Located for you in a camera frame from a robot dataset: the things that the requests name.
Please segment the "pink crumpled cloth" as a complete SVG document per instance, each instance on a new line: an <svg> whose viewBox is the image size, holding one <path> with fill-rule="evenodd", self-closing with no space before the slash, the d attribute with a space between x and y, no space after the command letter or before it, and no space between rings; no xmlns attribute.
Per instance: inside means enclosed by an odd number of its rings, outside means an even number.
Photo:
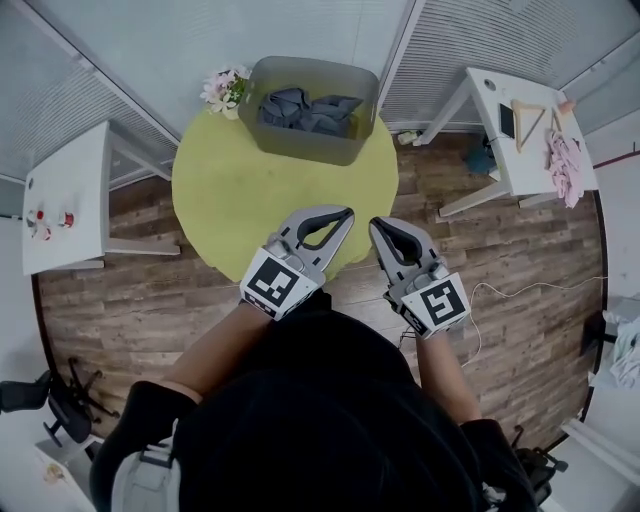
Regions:
<svg viewBox="0 0 640 512"><path fill-rule="evenodd" d="M557 196L564 200L566 208L573 209L585 191L579 145L573 138L567 138L561 131L553 129L547 132L546 143L547 170Z"/></svg>

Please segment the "person's black top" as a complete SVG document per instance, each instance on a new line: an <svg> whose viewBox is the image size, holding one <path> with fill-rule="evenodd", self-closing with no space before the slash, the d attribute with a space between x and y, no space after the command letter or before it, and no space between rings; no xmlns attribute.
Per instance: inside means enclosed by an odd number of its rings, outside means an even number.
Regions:
<svg viewBox="0 0 640 512"><path fill-rule="evenodd" d="M536 512L499 423L458 424L401 352L315 292L195 403L135 383L96 455L97 512Z"/></svg>

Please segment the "round yellow-green table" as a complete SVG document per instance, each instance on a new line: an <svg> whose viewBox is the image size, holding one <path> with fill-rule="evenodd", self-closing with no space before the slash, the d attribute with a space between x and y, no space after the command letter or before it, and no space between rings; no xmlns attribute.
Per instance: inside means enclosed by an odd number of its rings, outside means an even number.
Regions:
<svg viewBox="0 0 640 512"><path fill-rule="evenodd" d="M368 223L390 214L398 182L396 150L381 120L356 160L342 167L265 153L241 121L203 110L182 137L171 185L190 245L208 266L238 282L267 237L292 212L315 205L355 212L327 276L365 259Z"/></svg>

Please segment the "dark blue bin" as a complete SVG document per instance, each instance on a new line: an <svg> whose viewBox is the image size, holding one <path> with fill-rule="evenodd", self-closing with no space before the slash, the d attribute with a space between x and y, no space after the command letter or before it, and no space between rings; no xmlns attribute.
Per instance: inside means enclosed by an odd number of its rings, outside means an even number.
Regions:
<svg viewBox="0 0 640 512"><path fill-rule="evenodd" d="M479 144L472 147L465 159L470 173L487 175L496 168L496 161L490 145Z"/></svg>

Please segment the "grey plastic bin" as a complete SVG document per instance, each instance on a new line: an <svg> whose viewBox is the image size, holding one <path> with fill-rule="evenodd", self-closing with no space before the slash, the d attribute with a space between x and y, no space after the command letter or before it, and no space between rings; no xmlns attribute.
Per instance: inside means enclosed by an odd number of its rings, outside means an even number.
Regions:
<svg viewBox="0 0 640 512"><path fill-rule="evenodd" d="M258 122L264 96L280 89L305 89L309 99L328 95L360 98L346 138L276 128ZM372 135L379 81L371 71L330 61L268 56L254 66L239 107L239 118L264 152L303 160L348 166Z"/></svg>

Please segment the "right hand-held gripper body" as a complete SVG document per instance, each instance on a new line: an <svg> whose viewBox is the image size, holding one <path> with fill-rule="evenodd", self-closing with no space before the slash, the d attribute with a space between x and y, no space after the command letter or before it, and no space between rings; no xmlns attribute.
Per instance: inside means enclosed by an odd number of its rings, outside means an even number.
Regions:
<svg viewBox="0 0 640 512"><path fill-rule="evenodd" d="M464 320L470 313L461 277L450 272L438 255L430 265L411 266L405 296L385 298L392 310L415 331L418 338L430 338Z"/></svg>

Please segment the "person's left forearm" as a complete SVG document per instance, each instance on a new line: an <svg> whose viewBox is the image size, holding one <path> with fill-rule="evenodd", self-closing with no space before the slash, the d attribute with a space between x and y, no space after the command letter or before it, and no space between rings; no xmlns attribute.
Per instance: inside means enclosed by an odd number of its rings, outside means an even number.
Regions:
<svg viewBox="0 0 640 512"><path fill-rule="evenodd" d="M158 384L201 402L231 377L271 321L254 306L239 304L192 344Z"/></svg>

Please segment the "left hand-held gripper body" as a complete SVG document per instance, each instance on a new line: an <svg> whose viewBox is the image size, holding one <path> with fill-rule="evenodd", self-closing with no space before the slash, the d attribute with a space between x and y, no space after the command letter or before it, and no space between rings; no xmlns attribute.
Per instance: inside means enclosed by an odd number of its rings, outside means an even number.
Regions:
<svg viewBox="0 0 640 512"><path fill-rule="evenodd" d="M325 283L321 244L273 233L258 248L240 283L241 299L272 320L282 320Z"/></svg>

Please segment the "white desk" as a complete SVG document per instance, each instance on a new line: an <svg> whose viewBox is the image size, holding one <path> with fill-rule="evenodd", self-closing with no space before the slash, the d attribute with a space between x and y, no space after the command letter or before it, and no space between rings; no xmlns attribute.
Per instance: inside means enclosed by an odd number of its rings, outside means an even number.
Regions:
<svg viewBox="0 0 640 512"><path fill-rule="evenodd" d="M566 507L577 512L640 512L640 457L576 419L561 429L570 442Z"/></svg>
<svg viewBox="0 0 640 512"><path fill-rule="evenodd" d="M581 150L584 189L598 189L595 170L578 121L573 113L563 113L560 109L561 104L567 101L565 93L534 81L499 72L466 68L461 84L435 120L415 141L415 145L429 144L469 99L473 101L488 137L499 179L441 207L440 217L448 217L504 196L521 196L523 199L519 206L522 208L556 198L557 192L547 170L546 135L551 129L561 131L565 137L571 137L578 143ZM504 136L499 129L499 104L503 103L511 108L513 99L547 108L546 114L521 153L516 150L515 138Z"/></svg>
<svg viewBox="0 0 640 512"><path fill-rule="evenodd" d="M55 485L44 483L68 503L70 512L96 512L90 493L89 476L93 458L102 447L104 439L90 434L77 443L64 435L59 443L45 439L34 445L38 471L42 478L48 464L55 463L64 470L66 480Z"/></svg>
<svg viewBox="0 0 640 512"><path fill-rule="evenodd" d="M61 147L26 177L22 213L22 268L25 275L60 268L82 268L107 254L176 256L171 242L144 242L113 238L109 224L112 157L117 153L166 181L166 166L148 152L117 134L103 122ZM45 225L35 212L43 210ZM61 212L74 214L74 225L58 225ZM34 238L39 226L51 229L48 241Z"/></svg>

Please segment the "smooth blue-grey clothes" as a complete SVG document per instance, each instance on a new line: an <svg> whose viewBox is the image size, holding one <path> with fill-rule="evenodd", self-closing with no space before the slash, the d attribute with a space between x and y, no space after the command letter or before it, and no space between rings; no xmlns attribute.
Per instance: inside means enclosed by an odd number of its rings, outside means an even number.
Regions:
<svg viewBox="0 0 640 512"><path fill-rule="evenodd" d="M305 89L292 87L270 92L262 99L258 122L300 131L311 130L311 100Z"/></svg>

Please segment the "white crumpled cloth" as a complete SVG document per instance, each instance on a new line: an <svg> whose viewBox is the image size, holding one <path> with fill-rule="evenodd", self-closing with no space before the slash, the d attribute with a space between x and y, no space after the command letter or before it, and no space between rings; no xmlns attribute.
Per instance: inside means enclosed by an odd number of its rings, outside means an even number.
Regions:
<svg viewBox="0 0 640 512"><path fill-rule="evenodd" d="M602 315L617 329L609 368L616 386L640 389L640 316L631 321L608 310Z"/></svg>

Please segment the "person's right forearm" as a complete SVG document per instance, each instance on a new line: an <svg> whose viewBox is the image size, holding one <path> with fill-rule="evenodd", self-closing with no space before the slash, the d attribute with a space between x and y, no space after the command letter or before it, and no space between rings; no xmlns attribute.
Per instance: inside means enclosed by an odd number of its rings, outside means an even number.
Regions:
<svg viewBox="0 0 640 512"><path fill-rule="evenodd" d="M420 386L449 416L464 424L482 418L446 332L416 340Z"/></svg>

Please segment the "white window blinds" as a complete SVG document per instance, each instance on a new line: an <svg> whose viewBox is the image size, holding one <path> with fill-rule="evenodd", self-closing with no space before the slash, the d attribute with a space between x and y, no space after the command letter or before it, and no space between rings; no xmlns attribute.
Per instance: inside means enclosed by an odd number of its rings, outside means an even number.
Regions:
<svg viewBox="0 0 640 512"><path fill-rule="evenodd" d="M0 0L0 175L27 173L86 130L110 121L162 164L177 146L24 0Z"/></svg>
<svg viewBox="0 0 640 512"><path fill-rule="evenodd" d="M420 0L380 115L391 130L426 128L468 67L560 89L638 33L631 0Z"/></svg>

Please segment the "black office chair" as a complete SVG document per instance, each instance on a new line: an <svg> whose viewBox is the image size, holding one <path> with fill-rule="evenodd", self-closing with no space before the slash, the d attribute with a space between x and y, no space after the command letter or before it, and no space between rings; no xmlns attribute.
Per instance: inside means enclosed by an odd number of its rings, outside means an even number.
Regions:
<svg viewBox="0 0 640 512"><path fill-rule="evenodd" d="M44 423L43 426L58 447L62 446L56 435L60 428L63 428L74 442L86 441L92 432L92 425L101 422L101 419L93 414L93 409L114 419L118 419L120 413L107 409L90 395L93 384L103 373L96 370L83 383L77 372L78 364L77 358L68 359L71 372L69 383L66 383L58 372L50 370L45 371L33 382L0 382L0 414L39 410L48 404L55 421L52 425Z"/></svg>
<svg viewBox="0 0 640 512"><path fill-rule="evenodd" d="M516 436L511 443L511 448L527 474L534 491L536 505L541 508L541 505L552 494L551 479L557 473L564 473L569 464L566 461L556 459L539 447L533 449L520 447L519 441L524 433L524 428L521 425L516 425L514 430Z"/></svg>

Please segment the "grey waffle-knit clothes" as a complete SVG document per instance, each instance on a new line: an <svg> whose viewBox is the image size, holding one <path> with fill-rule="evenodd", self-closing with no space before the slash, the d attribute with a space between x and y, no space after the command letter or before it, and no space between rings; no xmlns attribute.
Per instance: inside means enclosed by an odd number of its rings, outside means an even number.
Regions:
<svg viewBox="0 0 640 512"><path fill-rule="evenodd" d="M317 98L303 109L296 128L306 132L346 138L352 114L362 102L360 98L340 95Z"/></svg>

